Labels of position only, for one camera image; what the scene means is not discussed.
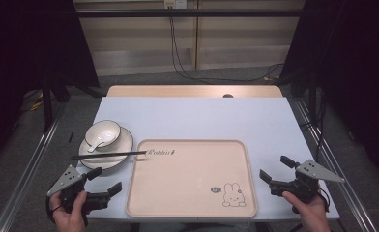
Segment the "dark curtain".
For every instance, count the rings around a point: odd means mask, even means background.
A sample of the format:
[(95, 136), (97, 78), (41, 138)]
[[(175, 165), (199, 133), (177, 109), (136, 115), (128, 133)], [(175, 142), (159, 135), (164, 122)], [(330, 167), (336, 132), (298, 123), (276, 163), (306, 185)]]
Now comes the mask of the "dark curtain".
[(0, 148), (17, 121), (24, 95), (49, 79), (99, 85), (74, 0), (0, 0)]
[(379, 169), (379, 0), (304, 0), (280, 75), (314, 78)]

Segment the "wooden table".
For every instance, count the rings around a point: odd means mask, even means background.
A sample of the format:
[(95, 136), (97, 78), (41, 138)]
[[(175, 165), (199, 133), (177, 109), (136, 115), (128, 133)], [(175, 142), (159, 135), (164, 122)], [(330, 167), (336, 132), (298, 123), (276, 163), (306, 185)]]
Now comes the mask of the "wooden table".
[(114, 85), (109, 97), (282, 98), (273, 85)]

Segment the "beige tray with rabbit print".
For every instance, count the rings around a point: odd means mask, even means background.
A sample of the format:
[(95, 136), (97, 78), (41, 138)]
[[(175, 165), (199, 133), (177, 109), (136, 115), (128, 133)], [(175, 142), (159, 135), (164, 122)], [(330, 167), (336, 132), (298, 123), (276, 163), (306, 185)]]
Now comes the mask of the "beige tray with rabbit print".
[(251, 218), (257, 212), (238, 140), (147, 139), (138, 145), (127, 212), (135, 218)]

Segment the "pale blue table cover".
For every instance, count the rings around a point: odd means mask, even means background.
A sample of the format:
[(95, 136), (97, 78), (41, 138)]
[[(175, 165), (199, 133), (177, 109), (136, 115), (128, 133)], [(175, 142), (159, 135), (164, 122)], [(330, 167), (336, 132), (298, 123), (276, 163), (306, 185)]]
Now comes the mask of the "pale blue table cover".
[[(89, 215), (91, 220), (122, 222), (244, 222), (297, 218), (291, 205), (272, 195), (259, 172), (274, 180), (290, 182), (294, 170), (280, 157), (303, 163), (311, 152), (285, 98), (143, 98), (106, 97), (96, 114), (98, 121), (111, 120), (132, 135), (133, 156), (107, 169), (86, 184), (89, 192), (101, 191), (121, 182), (123, 189), (111, 198), (107, 208)], [(145, 155), (138, 145), (147, 139), (238, 140), (245, 145), (257, 212), (250, 218), (146, 218), (127, 212), (135, 158)]]

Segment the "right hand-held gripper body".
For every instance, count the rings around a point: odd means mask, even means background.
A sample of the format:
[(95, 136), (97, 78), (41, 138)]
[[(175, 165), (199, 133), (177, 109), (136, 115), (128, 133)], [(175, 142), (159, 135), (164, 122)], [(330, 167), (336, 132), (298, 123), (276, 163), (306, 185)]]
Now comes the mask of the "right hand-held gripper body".
[(310, 203), (319, 190), (319, 180), (344, 183), (345, 179), (334, 172), (308, 159), (303, 163), (296, 162), (295, 179), (290, 182), (273, 180), (269, 185), (272, 195), (282, 196), (284, 191), (289, 191), (304, 203)]

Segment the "white ceramic spoon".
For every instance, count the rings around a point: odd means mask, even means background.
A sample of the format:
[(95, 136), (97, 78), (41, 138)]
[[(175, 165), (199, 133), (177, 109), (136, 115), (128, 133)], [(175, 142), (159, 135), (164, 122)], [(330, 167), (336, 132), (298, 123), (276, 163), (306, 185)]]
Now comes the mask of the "white ceramic spoon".
[(88, 149), (88, 152), (89, 153), (94, 152), (98, 146), (100, 146), (103, 143), (111, 142), (114, 138), (115, 138), (114, 134), (111, 134), (109, 132), (101, 132), (99, 135), (89, 140), (90, 148)]

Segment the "white plate with dark rim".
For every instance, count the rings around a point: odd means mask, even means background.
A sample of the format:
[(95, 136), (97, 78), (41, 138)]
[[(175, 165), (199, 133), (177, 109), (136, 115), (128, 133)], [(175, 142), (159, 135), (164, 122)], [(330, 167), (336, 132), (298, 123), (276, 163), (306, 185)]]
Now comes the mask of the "white plate with dark rim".
[[(93, 152), (93, 155), (102, 155), (106, 153), (126, 153), (130, 152), (133, 147), (133, 138), (131, 133), (125, 129), (121, 128), (121, 137), (115, 141), (115, 144), (112, 145), (108, 150), (106, 149), (97, 149)], [(80, 162), (91, 169), (100, 167), (101, 169), (111, 168), (121, 162), (123, 162), (127, 157), (109, 157), (109, 158), (93, 158), (93, 159), (82, 159)]]

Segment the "person's right hand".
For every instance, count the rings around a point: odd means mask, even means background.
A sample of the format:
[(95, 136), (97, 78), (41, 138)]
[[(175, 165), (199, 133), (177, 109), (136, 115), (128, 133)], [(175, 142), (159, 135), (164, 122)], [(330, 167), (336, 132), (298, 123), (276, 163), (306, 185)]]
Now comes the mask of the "person's right hand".
[(282, 196), (299, 211), (301, 223), (306, 232), (331, 232), (326, 217), (326, 203), (320, 196), (315, 196), (307, 204), (288, 191), (285, 191)]

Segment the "black horizontal bar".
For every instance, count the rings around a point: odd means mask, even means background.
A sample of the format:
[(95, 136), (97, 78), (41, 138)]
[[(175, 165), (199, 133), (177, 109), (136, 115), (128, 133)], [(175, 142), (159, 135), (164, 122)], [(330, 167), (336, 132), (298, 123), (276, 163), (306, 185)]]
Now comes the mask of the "black horizontal bar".
[(303, 10), (80, 10), (79, 17), (296, 17)]

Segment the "white bowl with dark rim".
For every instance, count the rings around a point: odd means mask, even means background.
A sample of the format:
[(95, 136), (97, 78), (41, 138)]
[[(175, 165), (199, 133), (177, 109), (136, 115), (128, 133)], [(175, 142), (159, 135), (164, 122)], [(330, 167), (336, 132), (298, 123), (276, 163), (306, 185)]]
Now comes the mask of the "white bowl with dark rim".
[(109, 132), (111, 134), (114, 134), (115, 138), (111, 142), (103, 143), (97, 148), (109, 146), (121, 137), (121, 127), (116, 122), (111, 120), (103, 120), (95, 123), (86, 131), (84, 139), (87, 144), (90, 146), (89, 140), (99, 135), (101, 132)]

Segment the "black metal stand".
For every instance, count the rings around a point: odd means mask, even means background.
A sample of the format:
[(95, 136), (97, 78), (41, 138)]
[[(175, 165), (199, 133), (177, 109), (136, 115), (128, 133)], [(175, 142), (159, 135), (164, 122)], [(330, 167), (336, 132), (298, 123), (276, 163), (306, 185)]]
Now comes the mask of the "black metal stand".
[(42, 91), (43, 91), (43, 105), (44, 105), (44, 132), (47, 132), (53, 122), (50, 88), (49, 88), (47, 75), (43, 79)]

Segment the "person's left hand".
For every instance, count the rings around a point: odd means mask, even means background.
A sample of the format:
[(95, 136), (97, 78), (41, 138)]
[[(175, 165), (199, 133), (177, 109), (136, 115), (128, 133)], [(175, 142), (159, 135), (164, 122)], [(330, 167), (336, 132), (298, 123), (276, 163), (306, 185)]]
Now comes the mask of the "person's left hand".
[(58, 232), (87, 232), (82, 217), (82, 207), (86, 201), (87, 192), (82, 191), (77, 195), (70, 213), (67, 213), (62, 207), (60, 196), (61, 193), (57, 192), (50, 198), (50, 207), (53, 211), (52, 217)]

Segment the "white wall socket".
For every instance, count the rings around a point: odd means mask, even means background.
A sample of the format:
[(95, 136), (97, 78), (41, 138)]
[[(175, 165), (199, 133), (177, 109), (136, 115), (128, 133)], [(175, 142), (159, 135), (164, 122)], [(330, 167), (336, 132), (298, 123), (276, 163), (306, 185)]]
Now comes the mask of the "white wall socket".
[(187, 5), (187, 0), (164, 0), (166, 9), (185, 9)]

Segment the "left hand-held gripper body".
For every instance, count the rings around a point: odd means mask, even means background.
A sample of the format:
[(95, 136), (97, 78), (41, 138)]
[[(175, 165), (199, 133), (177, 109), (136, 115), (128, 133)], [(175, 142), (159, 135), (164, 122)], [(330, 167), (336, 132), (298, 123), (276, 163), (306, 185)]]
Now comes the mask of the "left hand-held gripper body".
[[(46, 196), (51, 197), (54, 193), (60, 192), (62, 207), (67, 213), (70, 213), (77, 195), (84, 190), (86, 182), (89, 181), (86, 177), (87, 173), (80, 174), (74, 166), (70, 165), (47, 191)], [(84, 203), (84, 211), (105, 209), (109, 200), (108, 192), (88, 193)]]

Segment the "aluminium rail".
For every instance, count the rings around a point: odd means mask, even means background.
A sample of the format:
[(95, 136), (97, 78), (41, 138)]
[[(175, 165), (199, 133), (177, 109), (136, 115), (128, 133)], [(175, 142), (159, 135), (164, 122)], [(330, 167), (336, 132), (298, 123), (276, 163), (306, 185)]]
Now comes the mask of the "aluminium rail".
[(0, 213), (0, 232), (9, 232), (15, 216), (24, 200), (26, 192), (31, 185), (37, 169), (44, 158), (44, 154), (49, 146), (49, 143), (56, 132), (59, 120), (62, 118), (63, 111), (66, 105), (60, 103), (57, 112), (54, 114), (55, 118), (47, 127), (46, 131), (42, 134), (41, 139), (32, 154), (23, 174), (20, 176), (15, 190), (5, 204), (2, 212)]
[(342, 195), (346, 205), (350, 209), (354, 220), (360, 227), (362, 232), (377, 232), (375, 225), (373, 224), (369, 213), (367, 212), (361, 199), (358, 197), (355, 190), (352, 188), (349, 179), (346, 177), (341, 166), (338, 164), (338, 160), (335, 154), (331, 150), (327, 140), (324, 138), (322, 131), (314, 124), (314, 121), (309, 116), (309, 109), (303, 101), (296, 101), (294, 106), (299, 110), (300, 116), (306, 123), (306, 131), (309, 132), (311, 140), (315, 143), (315, 152), (312, 153), (313, 157), (325, 164), (335, 174), (342, 177), (345, 182), (336, 184)]

